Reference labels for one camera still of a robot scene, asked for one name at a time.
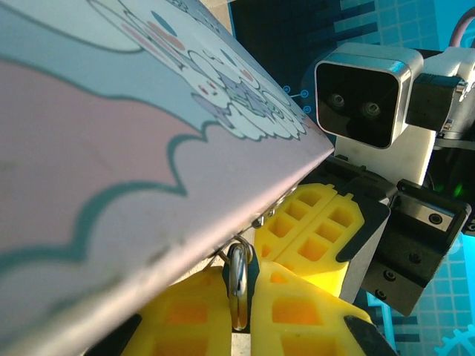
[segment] camera lens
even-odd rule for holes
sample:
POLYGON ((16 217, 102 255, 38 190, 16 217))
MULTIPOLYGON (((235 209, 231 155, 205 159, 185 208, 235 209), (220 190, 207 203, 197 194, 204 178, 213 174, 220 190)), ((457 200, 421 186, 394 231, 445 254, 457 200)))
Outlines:
POLYGON ((335 108, 342 108, 344 107, 344 99, 343 96, 340 94, 332 94, 330 96, 330 104, 335 108))
POLYGON ((363 105, 363 114, 368 119, 375 119, 381 114, 381 108, 375 102, 367 102, 363 105))

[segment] black camera face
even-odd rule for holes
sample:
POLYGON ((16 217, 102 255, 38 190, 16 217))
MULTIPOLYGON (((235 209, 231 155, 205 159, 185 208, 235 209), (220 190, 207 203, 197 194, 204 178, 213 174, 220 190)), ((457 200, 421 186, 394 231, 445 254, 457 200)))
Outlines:
POLYGON ((316 70, 318 124, 376 148, 392 143, 399 82, 389 73, 321 63, 316 70))

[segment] yellow foam block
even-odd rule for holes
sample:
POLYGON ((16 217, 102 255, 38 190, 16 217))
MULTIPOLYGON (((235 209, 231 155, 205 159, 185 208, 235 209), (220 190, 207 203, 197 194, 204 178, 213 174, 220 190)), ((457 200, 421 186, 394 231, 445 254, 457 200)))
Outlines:
POLYGON ((369 315, 274 262, 263 261, 251 311, 252 356, 364 356, 344 322, 369 315))
POLYGON ((122 356, 230 355, 231 315, 222 270, 193 274, 145 306, 122 356))
POLYGON ((337 194, 333 185, 300 185, 255 232, 259 261, 273 261, 337 194))
POLYGON ((275 259, 295 274, 336 297, 348 262, 336 256, 363 226, 364 218, 353 195, 337 195, 275 259))

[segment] metal ring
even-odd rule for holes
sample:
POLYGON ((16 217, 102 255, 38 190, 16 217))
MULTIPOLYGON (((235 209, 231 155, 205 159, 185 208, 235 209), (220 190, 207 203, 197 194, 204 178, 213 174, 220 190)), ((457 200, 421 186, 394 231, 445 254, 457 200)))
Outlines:
POLYGON ((252 262, 252 258, 254 257, 254 252, 252 250, 252 245, 249 243, 248 240, 246 240, 241 235, 236 235, 235 240, 239 241, 240 243, 242 243, 246 247, 246 250, 247 250, 247 264, 249 265, 252 262))
POLYGON ((242 243, 232 245, 229 264, 229 310, 234 330, 243 330, 247 315, 247 264, 248 250, 242 243))

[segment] gear icon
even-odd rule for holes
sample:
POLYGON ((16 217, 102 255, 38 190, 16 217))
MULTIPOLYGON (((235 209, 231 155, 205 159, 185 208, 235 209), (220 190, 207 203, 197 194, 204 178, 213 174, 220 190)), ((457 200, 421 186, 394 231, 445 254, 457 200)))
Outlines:
POLYGON ((444 346, 434 349, 438 356, 449 356, 450 352, 458 345, 461 345, 468 352, 466 355, 475 355, 475 343, 470 341, 472 337, 475 337, 474 325, 469 325, 466 332, 461 332, 458 329, 453 330, 453 335, 454 337, 451 339, 443 337, 442 341, 444 342, 444 346))

